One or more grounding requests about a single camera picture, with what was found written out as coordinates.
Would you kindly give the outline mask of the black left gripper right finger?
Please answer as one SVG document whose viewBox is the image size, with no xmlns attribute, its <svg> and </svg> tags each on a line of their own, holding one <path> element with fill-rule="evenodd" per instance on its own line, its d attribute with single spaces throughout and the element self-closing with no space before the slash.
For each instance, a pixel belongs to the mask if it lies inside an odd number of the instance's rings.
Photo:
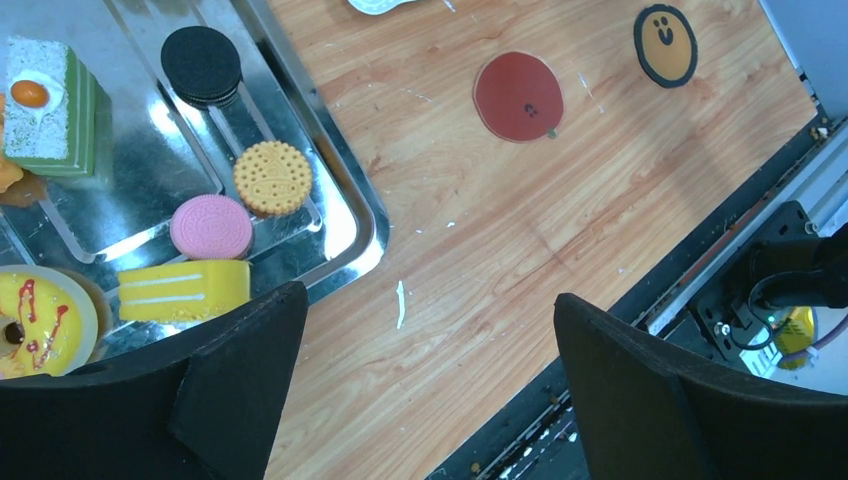
<svg viewBox="0 0 848 480">
<path fill-rule="evenodd" d="M 844 396 L 762 379 L 574 295 L 555 333 L 595 479 L 843 479 Z"/>
</svg>

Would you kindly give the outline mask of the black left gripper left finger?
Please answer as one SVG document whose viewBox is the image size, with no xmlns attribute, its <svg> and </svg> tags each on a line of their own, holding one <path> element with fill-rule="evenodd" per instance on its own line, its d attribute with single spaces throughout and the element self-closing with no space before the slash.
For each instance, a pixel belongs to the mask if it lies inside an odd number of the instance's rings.
<svg viewBox="0 0 848 480">
<path fill-rule="evenodd" d="M 260 479 L 309 306 L 289 282 L 218 318 L 1 384 L 5 479 Z"/>
</svg>

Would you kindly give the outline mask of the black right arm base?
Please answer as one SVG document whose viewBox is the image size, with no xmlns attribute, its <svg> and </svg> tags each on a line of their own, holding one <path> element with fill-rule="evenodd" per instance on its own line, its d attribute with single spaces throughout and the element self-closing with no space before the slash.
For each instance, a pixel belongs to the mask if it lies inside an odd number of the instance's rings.
<svg viewBox="0 0 848 480">
<path fill-rule="evenodd" d="M 720 358 L 770 347 L 795 307 L 847 306 L 847 216 L 834 226 L 828 233 L 789 201 L 734 248 L 688 303 Z"/>
</svg>

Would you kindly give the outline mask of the yellow cake slice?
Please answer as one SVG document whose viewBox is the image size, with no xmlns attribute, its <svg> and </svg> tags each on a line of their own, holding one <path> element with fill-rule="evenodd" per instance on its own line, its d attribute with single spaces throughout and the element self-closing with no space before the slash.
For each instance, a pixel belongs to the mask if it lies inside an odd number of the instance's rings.
<svg viewBox="0 0 848 480">
<path fill-rule="evenodd" d="M 251 299 L 250 264 L 196 260 L 122 271 L 119 315 L 125 321 L 196 322 L 226 314 Z"/>
</svg>

